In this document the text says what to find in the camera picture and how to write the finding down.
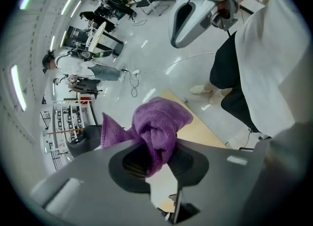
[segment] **white floor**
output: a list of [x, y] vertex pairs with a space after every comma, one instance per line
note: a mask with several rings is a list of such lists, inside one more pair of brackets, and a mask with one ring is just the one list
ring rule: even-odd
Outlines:
[[[164, 2], [164, 4], [173, 3], [173, 1]], [[189, 92], [192, 86], [204, 85], [208, 81], [215, 52], [228, 38], [228, 34], [210, 27], [189, 46], [176, 49], [171, 46], [168, 35], [170, 9], [160, 17], [154, 13], [146, 16], [140, 9], [135, 9], [135, 11], [138, 13], [136, 22], [144, 19], [147, 22], [141, 26], [134, 26], [131, 21], [128, 21], [127, 16], [123, 17], [117, 29], [111, 33], [124, 42], [122, 53], [115, 60], [110, 56], [100, 59], [100, 62], [116, 68], [126, 68], [129, 71], [139, 69], [141, 77], [137, 88], [138, 96], [133, 98], [131, 95], [132, 86], [129, 82], [129, 74], [125, 76], [123, 83], [103, 82], [101, 87], [103, 92], [93, 102], [98, 123], [102, 123], [101, 113], [105, 112], [127, 129], [131, 126], [134, 110], [143, 101], [148, 101], [168, 89], [177, 98], [186, 99], [187, 106], [212, 132], [223, 143], [229, 142], [228, 147], [234, 149], [243, 147], [248, 138], [247, 127], [224, 111], [219, 104], [209, 105], [205, 94], [192, 95]], [[248, 13], [239, 11], [238, 21], [230, 28], [230, 33], [235, 32], [248, 17]], [[114, 45], [108, 38], [104, 38], [102, 43], [107, 46]], [[192, 56], [195, 57], [167, 68], [178, 60]], [[257, 136], [251, 134], [247, 147], [254, 147], [257, 141]]]

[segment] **white shoe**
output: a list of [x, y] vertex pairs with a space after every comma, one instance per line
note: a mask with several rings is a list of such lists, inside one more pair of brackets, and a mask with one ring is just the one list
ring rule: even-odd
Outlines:
[[210, 104], [218, 104], [221, 103], [225, 96], [222, 95], [221, 90], [217, 91], [210, 99]]
[[190, 89], [190, 92], [192, 94], [201, 94], [201, 93], [210, 93], [212, 91], [206, 91], [204, 89], [204, 85], [198, 85], [198, 86], [193, 86], [191, 89]]
[[125, 79], [125, 72], [122, 71], [121, 74], [119, 75], [118, 81], [122, 83], [124, 82], [124, 79]]

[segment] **desk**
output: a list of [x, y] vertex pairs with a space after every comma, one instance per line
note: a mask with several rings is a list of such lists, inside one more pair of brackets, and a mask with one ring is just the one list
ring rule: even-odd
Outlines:
[[[115, 37], [109, 35], [107, 32], [105, 32], [104, 30], [105, 30], [106, 25], [107, 25], [107, 23], [103, 22], [100, 25], [100, 27], [97, 29], [97, 31], [94, 35], [92, 35], [92, 32], [89, 33], [89, 37], [88, 37], [87, 41], [91, 40], [91, 38], [92, 38], [92, 41], [90, 42], [90, 45], [88, 43], [86, 43], [86, 46], [88, 46], [88, 51], [93, 52], [94, 49], [97, 47], [97, 48], [104, 50], [104, 51], [113, 51], [112, 52], [113, 55], [119, 56], [119, 54], [123, 50], [124, 43], [122, 41], [116, 39]], [[101, 35], [104, 35], [104, 36], [109, 37], [112, 40], [116, 41], [117, 45], [112, 49], [112, 48], [109, 48], [103, 44], [100, 44], [99, 39], [100, 39]]]
[[207, 146], [226, 148], [215, 134], [190, 110], [180, 102], [171, 92], [165, 90], [161, 95], [165, 99], [179, 103], [193, 116], [193, 121], [177, 132], [177, 137], [190, 142], [200, 143]]
[[[216, 135], [171, 92], [165, 90], [160, 96], [179, 103], [193, 116], [193, 121], [177, 132], [178, 138], [207, 146], [226, 148]], [[162, 169], [152, 177], [147, 178], [146, 182], [151, 186], [151, 202], [154, 206], [167, 212], [174, 211], [173, 202], [168, 196], [177, 193], [178, 184], [169, 166], [163, 165]]]

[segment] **gray pants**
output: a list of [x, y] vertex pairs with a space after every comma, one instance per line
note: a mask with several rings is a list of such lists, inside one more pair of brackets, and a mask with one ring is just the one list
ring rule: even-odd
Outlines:
[[104, 81], [117, 81], [121, 72], [120, 70], [109, 68], [103, 65], [88, 67], [94, 74], [94, 77]]

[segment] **purple towel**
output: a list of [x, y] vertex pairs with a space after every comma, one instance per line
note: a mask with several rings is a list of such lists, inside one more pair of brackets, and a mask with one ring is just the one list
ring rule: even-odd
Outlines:
[[147, 172], [150, 177], [168, 162], [177, 131], [192, 120], [191, 113], [182, 105], [155, 97], [135, 110], [132, 127], [127, 131], [103, 113], [101, 147], [106, 148], [130, 139], [145, 141], [152, 159], [152, 166]]

